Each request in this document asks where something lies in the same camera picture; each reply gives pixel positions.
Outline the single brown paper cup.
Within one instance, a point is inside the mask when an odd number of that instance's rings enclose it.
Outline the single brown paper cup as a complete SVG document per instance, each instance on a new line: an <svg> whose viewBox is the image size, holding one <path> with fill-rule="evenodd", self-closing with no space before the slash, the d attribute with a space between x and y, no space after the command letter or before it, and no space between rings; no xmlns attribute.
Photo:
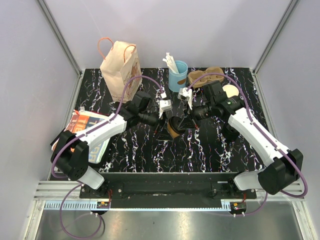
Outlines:
<svg viewBox="0 0 320 240"><path fill-rule="evenodd" d="M176 116L173 116L168 120L168 123L167 123L168 133L173 139L181 135L181 133L176 128L178 122L179 122L179 118Z"/></svg>

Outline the single black cup lid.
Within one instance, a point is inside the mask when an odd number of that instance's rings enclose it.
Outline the single black cup lid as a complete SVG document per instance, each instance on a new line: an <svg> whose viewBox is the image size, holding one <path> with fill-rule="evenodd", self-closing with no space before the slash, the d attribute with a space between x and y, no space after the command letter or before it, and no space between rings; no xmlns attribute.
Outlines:
<svg viewBox="0 0 320 240"><path fill-rule="evenodd" d="M177 116L173 116L168 121L168 126L172 129L173 132L177 134L183 134L185 132L184 129L179 129L179 125L181 123L182 119Z"/></svg>

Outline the printed kraft paper bag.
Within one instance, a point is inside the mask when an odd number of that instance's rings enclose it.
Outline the printed kraft paper bag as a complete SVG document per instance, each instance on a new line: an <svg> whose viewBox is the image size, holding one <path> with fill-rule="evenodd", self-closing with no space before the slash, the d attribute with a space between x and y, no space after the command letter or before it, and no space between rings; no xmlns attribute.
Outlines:
<svg viewBox="0 0 320 240"><path fill-rule="evenodd" d="M133 99L142 78L136 78L128 84L132 77L140 76L141 67L136 45L125 41L111 42L112 46L108 54L104 54L98 46L98 52L103 58L99 67L107 85L111 98L119 102L121 96L123 102Z"/></svg>

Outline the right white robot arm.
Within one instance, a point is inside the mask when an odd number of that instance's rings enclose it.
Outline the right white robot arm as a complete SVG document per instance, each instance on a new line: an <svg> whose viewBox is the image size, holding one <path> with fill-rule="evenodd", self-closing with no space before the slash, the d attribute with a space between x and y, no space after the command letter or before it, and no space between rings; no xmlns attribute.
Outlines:
<svg viewBox="0 0 320 240"><path fill-rule="evenodd" d="M304 187L299 197L307 194L308 184L301 171L303 154L298 149L290 150L259 123L251 114L247 100L240 97L238 87L214 81L204 85L203 94L205 104L193 106L190 87L179 90L178 98L186 101L186 110L173 128L174 132L198 128L201 120L218 117L225 123L223 136L232 141L242 136L264 164L261 170L238 173L227 185L230 197L239 198L249 189L264 190L270 195L279 192L289 195L285 188L297 180L301 180Z"/></svg>

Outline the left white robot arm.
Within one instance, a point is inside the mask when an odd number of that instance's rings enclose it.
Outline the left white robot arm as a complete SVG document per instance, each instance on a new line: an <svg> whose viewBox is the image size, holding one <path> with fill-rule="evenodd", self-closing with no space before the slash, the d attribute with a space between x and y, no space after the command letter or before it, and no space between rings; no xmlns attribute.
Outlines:
<svg viewBox="0 0 320 240"><path fill-rule="evenodd" d="M148 112L150 102L149 94L138 91L132 100L119 104L115 113L99 123L76 133L63 131L51 157L52 167L57 167L71 181L89 186L95 197L103 198L108 186L105 178L89 166L89 154L99 144L139 123L159 133L165 123L165 112L172 109L172 103L166 97L159 100L158 112Z"/></svg>

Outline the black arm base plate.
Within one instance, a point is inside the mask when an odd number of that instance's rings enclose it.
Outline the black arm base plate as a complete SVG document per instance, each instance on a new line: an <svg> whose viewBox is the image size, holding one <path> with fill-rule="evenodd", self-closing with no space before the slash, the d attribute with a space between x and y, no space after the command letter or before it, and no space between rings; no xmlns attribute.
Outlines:
<svg viewBox="0 0 320 240"><path fill-rule="evenodd" d="M256 191L236 189L232 182L235 172L149 172L149 173L103 173L106 183L102 193L88 186L80 189L81 199L106 198L107 190L113 199L131 195L196 195L217 199L255 199Z"/></svg>

